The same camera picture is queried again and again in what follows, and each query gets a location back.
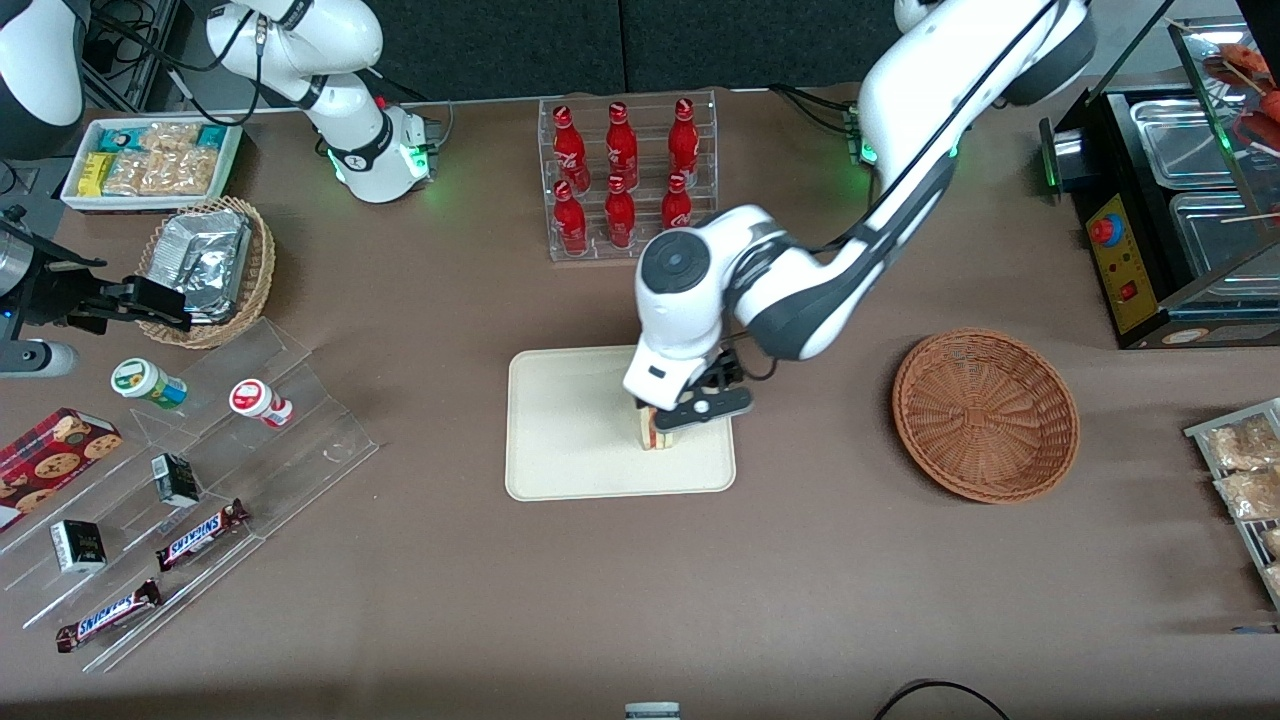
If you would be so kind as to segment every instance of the yellow control panel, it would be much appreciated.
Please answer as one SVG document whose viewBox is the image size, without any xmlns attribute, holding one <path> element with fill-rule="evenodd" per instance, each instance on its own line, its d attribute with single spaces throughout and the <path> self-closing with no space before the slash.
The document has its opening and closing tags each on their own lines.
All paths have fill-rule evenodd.
<svg viewBox="0 0 1280 720">
<path fill-rule="evenodd" d="M 1098 264 L 1116 328 L 1126 333 L 1155 315 L 1160 306 L 1129 231 L 1129 217 L 1120 196 L 1108 200 L 1089 218 L 1084 229 L 1089 233 L 1093 261 Z"/>
</svg>

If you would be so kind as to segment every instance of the wicker basket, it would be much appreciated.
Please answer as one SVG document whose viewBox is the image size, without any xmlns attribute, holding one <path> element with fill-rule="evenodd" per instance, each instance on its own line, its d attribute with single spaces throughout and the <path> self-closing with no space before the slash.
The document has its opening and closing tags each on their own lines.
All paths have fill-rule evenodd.
<svg viewBox="0 0 1280 720">
<path fill-rule="evenodd" d="M 893 382 L 908 452 L 942 487 L 980 502 L 1041 496 L 1080 446 L 1071 392 L 1034 350 L 992 331 L 925 338 Z"/>
<path fill-rule="evenodd" d="M 266 296 L 271 291 L 271 273 L 275 272 L 275 241 L 271 238 L 271 229 L 266 227 L 262 217 L 252 205 L 236 197 L 219 197 L 212 202 L 186 208 L 178 215 L 214 210 L 237 210 L 253 223 L 253 237 L 250 238 L 248 258 L 244 259 L 239 296 L 236 300 L 236 315 L 220 325 L 192 325 L 191 332 L 186 333 L 159 323 L 138 323 L 142 332 L 156 342 L 180 345 L 191 350 L 218 347 L 247 331 L 262 314 Z M 156 228 L 156 232 L 151 234 L 151 242 L 142 251 L 142 261 L 138 264 L 140 275 L 146 275 L 147 268 L 151 266 L 151 254 L 155 252 L 156 241 L 160 238 L 163 228 L 164 224 Z"/>
</svg>

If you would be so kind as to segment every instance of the red button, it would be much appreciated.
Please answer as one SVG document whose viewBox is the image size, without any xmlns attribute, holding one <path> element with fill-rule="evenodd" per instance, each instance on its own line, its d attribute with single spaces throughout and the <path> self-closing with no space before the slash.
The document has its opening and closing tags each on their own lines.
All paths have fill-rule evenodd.
<svg viewBox="0 0 1280 720">
<path fill-rule="evenodd" d="M 1089 240 L 1092 240 L 1098 245 L 1102 245 L 1110 241 L 1111 236 L 1114 236 L 1115 232 L 1116 232 L 1115 223 L 1112 223 L 1106 218 L 1102 218 L 1101 220 L 1093 223 L 1093 225 L 1089 228 Z"/>
</svg>

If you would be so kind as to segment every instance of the red cap bottle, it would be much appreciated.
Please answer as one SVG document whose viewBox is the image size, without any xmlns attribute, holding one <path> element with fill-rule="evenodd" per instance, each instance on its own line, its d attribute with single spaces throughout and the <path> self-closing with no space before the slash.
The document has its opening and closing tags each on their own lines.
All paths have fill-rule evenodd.
<svg viewBox="0 0 1280 720">
<path fill-rule="evenodd" d="M 570 255 L 582 255 L 586 252 L 586 213 L 573 199 L 573 190 L 567 181 L 556 181 L 554 192 L 556 209 L 552 215 L 556 218 L 556 232 L 559 233 L 561 245 Z"/>
<path fill-rule="evenodd" d="M 604 146 L 609 150 L 609 172 L 622 176 L 627 190 L 640 184 L 636 131 L 631 129 L 627 106 L 622 102 L 609 104 L 609 132 L 604 136 Z"/>
<path fill-rule="evenodd" d="M 685 187 L 698 184 L 698 126 L 694 124 L 694 102 L 687 97 L 676 100 L 676 124 L 667 136 L 671 152 L 671 172 L 685 176 Z"/>
<path fill-rule="evenodd" d="M 689 227 L 689 217 L 694 211 L 689 193 L 685 192 L 685 176 L 671 173 L 667 178 L 667 195 L 662 199 L 663 229 Z"/>
<path fill-rule="evenodd" d="M 556 123 L 556 161 L 559 163 L 561 176 L 570 182 L 576 195 L 581 195 L 591 187 L 591 172 L 586 169 L 586 143 L 573 127 L 573 114 L 568 108 L 561 105 L 552 110 L 552 120 Z"/>
<path fill-rule="evenodd" d="M 626 179 L 613 173 L 609 176 L 609 197 L 604 201 L 604 217 L 609 222 L 609 242 L 614 247 L 631 247 L 631 236 L 636 228 L 636 204 L 627 192 Z"/>
</svg>

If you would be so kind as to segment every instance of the glass display case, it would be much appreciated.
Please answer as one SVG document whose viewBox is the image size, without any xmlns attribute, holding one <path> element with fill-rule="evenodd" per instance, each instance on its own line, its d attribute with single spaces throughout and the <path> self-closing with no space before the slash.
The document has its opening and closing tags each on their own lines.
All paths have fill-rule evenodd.
<svg viewBox="0 0 1280 720">
<path fill-rule="evenodd" d="M 1073 197 L 1121 347 L 1280 345 L 1275 9 L 1171 5 L 1056 126 L 1041 123 L 1046 178 Z"/>
</svg>

